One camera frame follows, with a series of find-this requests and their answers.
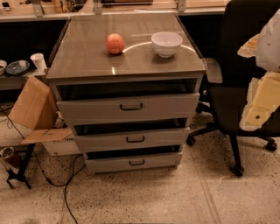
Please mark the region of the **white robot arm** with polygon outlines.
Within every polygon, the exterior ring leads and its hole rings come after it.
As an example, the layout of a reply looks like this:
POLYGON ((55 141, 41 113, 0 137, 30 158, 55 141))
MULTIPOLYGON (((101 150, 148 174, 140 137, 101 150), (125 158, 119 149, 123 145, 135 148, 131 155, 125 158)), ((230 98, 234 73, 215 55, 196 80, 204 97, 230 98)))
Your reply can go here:
POLYGON ((237 54, 255 57, 256 65, 266 71, 261 79, 253 78, 249 83, 247 105, 239 123, 242 130, 253 131, 260 129, 280 106, 280 9, 237 54))

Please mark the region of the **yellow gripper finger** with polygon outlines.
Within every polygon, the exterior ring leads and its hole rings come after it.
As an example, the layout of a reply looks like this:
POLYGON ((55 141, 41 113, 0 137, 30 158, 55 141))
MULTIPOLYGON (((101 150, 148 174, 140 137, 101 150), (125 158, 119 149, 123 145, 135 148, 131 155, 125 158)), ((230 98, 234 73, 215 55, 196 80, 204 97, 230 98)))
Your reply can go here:
POLYGON ((260 129, 280 106, 280 73, 267 72, 248 85, 247 104, 241 114, 242 130, 260 129))

